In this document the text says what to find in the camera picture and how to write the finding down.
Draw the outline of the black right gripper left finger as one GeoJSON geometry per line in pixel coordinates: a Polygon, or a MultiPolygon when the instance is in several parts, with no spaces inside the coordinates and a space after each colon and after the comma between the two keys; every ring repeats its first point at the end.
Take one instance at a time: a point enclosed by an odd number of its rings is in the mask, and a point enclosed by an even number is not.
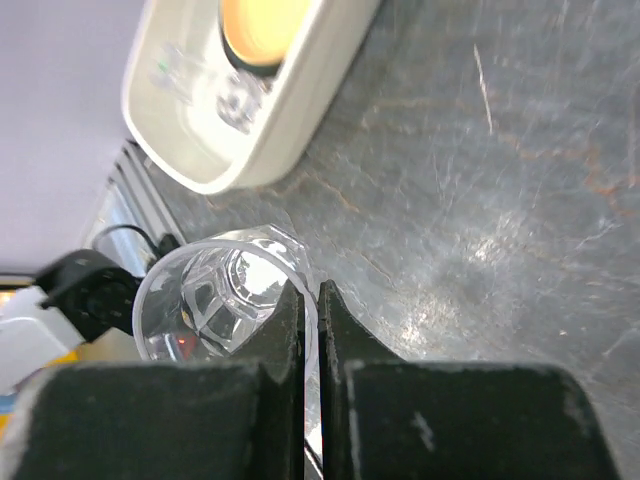
{"type": "Polygon", "coordinates": [[[305,305],[287,284],[229,358],[48,368],[1,440],[5,479],[300,479],[305,305]]]}

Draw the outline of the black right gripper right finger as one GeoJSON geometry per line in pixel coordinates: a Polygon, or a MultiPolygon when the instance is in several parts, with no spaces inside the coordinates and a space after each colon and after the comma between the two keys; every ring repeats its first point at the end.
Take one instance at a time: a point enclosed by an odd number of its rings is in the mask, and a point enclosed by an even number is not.
{"type": "Polygon", "coordinates": [[[550,364],[408,361],[321,285],[328,479],[616,479],[595,411],[550,364]]]}

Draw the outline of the clear drinking glass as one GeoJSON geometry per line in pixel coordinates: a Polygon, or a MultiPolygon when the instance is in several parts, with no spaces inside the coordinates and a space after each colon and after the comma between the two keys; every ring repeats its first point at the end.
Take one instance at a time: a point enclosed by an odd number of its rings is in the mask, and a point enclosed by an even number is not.
{"type": "Polygon", "coordinates": [[[262,330],[286,284],[304,301],[304,371],[317,365],[316,290],[305,245],[269,224],[181,246],[142,279],[132,310],[144,360],[198,362],[229,357],[262,330]]]}
{"type": "Polygon", "coordinates": [[[153,56],[149,79],[186,105],[192,105],[201,87],[217,78],[203,58],[186,53],[173,43],[161,46],[153,56]]]}

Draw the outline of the small clear glass cup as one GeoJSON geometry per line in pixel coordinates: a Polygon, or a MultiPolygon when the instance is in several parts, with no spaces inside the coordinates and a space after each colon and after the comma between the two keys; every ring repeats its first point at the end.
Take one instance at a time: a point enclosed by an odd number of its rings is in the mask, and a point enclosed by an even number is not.
{"type": "Polygon", "coordinates": [[[269,81],[243,70],[233,71],[217,85],[216,112],[228,126],[248,134],[270,89],[269,81]]]}

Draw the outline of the beige round plate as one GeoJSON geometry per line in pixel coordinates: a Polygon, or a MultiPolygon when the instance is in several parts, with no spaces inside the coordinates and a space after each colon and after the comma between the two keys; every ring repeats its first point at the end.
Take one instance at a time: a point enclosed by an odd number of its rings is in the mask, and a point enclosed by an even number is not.
{"type": "Polygon", "coordinates": [[[300,30],[311,1],[221,1],[220,32],[233,51],[251,63],[284,60],[300,30]]]}

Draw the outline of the blue ceramic plate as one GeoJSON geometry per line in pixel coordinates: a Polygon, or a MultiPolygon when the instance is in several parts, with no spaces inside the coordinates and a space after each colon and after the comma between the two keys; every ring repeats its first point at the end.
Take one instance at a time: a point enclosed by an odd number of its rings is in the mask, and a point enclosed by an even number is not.
{"type": "Polygon", "coordinates": [[[223,51],[229,63],[237,70],[246,71],[252,75],[255,75],[260,78],[271,78],[275,77],[281,66],[283,61],[277,61],[275,63],[268,64],[257,64],[251,63],[245,60],[242,60],[231,48],[230,43],[226,39],[224,35],[221,35],[221,42],[223,46],[223,51]]]}

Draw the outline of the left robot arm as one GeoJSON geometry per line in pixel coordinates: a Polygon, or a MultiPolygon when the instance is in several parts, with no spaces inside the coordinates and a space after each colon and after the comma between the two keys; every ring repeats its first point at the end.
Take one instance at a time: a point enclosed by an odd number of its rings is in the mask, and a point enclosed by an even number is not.
{"type": "Polygon", "coordinates": [[[1,394],[112,328],[133,333],[141,279],[81,249],[44,267],[1,308],[1,394]]]}

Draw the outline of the white rectangular basin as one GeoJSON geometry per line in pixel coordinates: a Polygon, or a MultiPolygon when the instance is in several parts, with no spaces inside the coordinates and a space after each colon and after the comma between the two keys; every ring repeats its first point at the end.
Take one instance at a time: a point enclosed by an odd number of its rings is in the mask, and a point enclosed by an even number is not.
{"type": "Polygon", "coordinates": [[[216,112],[218,83],[237,71],[223,51],[221,1],[145,4],[122,87],[122,112],[149,158],[203,195],[263,186],[298,162],[330,105],[378,9],[375,1],[311,1],[252,128],[243,134],[216,112]],[[149,79],[156,51],[173,43],[217,73],[192,105],[149,79]]]}

